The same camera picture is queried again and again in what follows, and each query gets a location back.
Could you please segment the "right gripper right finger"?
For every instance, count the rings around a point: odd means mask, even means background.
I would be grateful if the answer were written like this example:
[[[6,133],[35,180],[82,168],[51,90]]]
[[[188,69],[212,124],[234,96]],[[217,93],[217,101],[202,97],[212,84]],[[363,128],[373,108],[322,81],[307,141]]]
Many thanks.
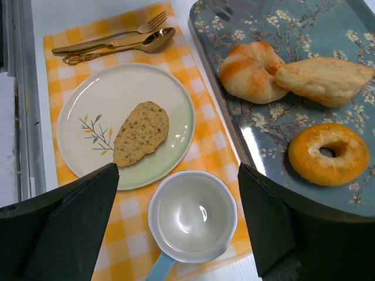
[[[374,279],[374,218],[320,204],[246,164],[238,183],[263,280]]]

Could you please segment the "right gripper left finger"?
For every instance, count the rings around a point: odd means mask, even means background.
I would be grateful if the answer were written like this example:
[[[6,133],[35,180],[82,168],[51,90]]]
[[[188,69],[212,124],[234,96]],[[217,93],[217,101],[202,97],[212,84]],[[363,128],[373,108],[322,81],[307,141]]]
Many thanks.
[[[109,163],[1,208],[1,280],[90,280],[117,192]]]

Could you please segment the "brown seeded bread slice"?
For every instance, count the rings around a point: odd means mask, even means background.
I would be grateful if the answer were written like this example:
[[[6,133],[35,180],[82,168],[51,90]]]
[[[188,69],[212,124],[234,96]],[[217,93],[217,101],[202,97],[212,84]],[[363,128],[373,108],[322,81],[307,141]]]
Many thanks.
[[[138,104],[127,117],[114,140],[113,162],[126,167],[154,153],[169,132],[166,111],[154,102]]]

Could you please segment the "long pale bread loaf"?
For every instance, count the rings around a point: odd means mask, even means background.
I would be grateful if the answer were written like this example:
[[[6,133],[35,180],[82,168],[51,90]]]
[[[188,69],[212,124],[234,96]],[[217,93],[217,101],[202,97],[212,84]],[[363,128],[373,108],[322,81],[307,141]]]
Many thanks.
[[[373,75],[371,67],[319,56],[283,65],[275,75],[275,82],[300,97],[338,108],[349,103]]]

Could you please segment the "round twisted bread roll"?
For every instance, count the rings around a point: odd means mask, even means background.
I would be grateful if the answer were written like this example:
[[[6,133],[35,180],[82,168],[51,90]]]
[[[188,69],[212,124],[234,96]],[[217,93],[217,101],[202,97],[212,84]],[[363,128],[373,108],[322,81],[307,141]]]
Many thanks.
[[[267,104],[288,94],[288,90],[275,82],[275,75],[284,64],[267,42],[237,44],[223,60],[219,78],[230,95]]]

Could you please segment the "yellow checkered placemat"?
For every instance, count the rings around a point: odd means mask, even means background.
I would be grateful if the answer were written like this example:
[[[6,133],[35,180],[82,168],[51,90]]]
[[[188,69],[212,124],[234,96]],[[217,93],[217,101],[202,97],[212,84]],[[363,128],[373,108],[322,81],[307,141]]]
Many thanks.
[[[52,126],[57,125],[60,110],[68,96],[95,71],[125,62],[142,62],[162,67],[175,75],[187,88],[196,110],[197,127],[193,142],[182,162],[177,165],[177,170],[211,172],[228,185],[233,197],[238,200],[238,161],[181,30],[177,32],[172,45],[161,54],[131,51],[77,67],[65,65],[52,54],[54,47],[134,28],[160,12],[166,12],[169,25],[178,27],[180,17],[175,13],[175,7],[169,1],[161,1],[131,12],[116,12],[112,18],[101,16],[91,24],[63,29],[44,37]],[[152,184],[117,193],[94,270],[94,280],[145,279],[160,253],[146,219],[147,206],[155,189],[156,185]]]

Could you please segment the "white and blue cup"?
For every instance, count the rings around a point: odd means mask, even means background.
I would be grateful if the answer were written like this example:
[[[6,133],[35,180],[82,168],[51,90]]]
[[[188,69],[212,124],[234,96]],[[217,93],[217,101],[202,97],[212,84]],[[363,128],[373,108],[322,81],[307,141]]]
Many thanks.
[[[226,184],[202,170],[161,181],[148,206],[148,226],[162,251],[147,280],[165,280],[175,262],[207,263],[224,254],[238,224]]]

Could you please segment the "white and green plate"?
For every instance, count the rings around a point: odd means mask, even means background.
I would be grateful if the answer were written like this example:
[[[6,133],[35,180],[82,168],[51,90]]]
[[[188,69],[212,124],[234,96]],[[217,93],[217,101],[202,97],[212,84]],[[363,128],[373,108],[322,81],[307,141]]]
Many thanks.
[[[167,71],[125,63],[92,74],[63,105],[56,125],[60,154],[78,177],[112,162],[114,140],[131,111],[151,101],[169,118],[167,138],[138,163],[120,168],[119,190],[149,185],[184,157],[195,132],[195,108],[183,84]]]

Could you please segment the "gold knife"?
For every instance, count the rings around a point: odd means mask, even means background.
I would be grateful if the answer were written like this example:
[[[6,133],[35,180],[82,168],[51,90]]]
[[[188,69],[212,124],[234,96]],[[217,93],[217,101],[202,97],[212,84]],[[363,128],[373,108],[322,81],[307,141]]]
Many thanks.
[[[70,54],[70,53],[78,53],[83,51],[88,51],[91,49],[100,49],[102,47],[107,47],[109,49],[113,49],[116,47],[127,46],[130,44],[135,43],[142,43],[147,37],[149,37],[152,33],[146,34],[139,34],[121,38],[109,38],[109,39],[100,39],[90,42],[83,42],[74,44],[71,46],[64,46],[58,47],[52,50],[53,54]]]

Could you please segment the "gold spoon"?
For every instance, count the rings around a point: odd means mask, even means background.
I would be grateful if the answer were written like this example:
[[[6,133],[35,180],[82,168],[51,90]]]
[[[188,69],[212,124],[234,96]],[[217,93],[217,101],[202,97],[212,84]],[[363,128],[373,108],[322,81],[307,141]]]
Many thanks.
[[[67,56],[63,57],[63,62],[70,66],[75,66],[85,61],[94,60],[99,57],[127,50],[141,50],[145,53],[157,53],[169,43],[169,41],[174,37],[175,33],[175,28],[163,28],[159,31],[151,33],[144,40],[133,44],[125,44],[122,46],[101,44],[101,47],[107,47],[110,50],[97,53],[68,54]]]

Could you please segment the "blue floral tray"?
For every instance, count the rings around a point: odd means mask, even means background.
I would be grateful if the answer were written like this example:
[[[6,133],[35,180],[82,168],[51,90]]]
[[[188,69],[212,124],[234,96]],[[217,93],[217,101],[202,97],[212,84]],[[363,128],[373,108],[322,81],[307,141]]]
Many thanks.
[[[354,130],[374,151],[374,83],[341,108],[326,108],[289,93],[270,104],[255,105],[230,96],[219,67],[239,43],[263,40],[287,63],[316,56],[374,66],[374,13],[364,1],[267,1],[262,15],[225,22],[205,1],[190,10],[190,22],[203,51],[206,71],[244,162],[274,182],[330,207],[374,215],[374,162],[354,181],[321,187],[291,167],[288,146],[315,124],[337,123]]]

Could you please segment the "gold fork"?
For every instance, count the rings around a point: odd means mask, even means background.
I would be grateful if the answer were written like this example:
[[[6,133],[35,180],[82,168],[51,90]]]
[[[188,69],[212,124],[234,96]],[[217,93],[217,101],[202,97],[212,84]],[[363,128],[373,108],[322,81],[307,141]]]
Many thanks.
[[[129,30],[118,32],[118,33],[115,33],[115,34],[112,34],[112,35],[109,35],[109,36],[94,39],[91,42],[96,42],[96,41],[99,41],[101,39],[110,39],[110,38],[113,38],[113,37],[116,37],[116,36],[119,36],[119,35],[124,35],[126,33],[134,33],[134,32],[139,33],[139,34],[149,33],[151,31],[155,30],[162,23],[164,23],[164,21],[166,21],[167,18],[168,17],[167,17],[166,12],[163,11],[163,12],[159,13],[158,15],[156,15],[155,17],[153,17],[152,19],[150,19],[149,21],[140,24],[135,29],[129,29]]]

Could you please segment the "aluminium front rail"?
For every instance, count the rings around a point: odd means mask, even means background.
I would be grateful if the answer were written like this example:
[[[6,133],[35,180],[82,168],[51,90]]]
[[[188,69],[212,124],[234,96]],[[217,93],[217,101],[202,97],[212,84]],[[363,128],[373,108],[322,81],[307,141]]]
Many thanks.
[[[1,206],[46,190],[30,1],[1,1]]]

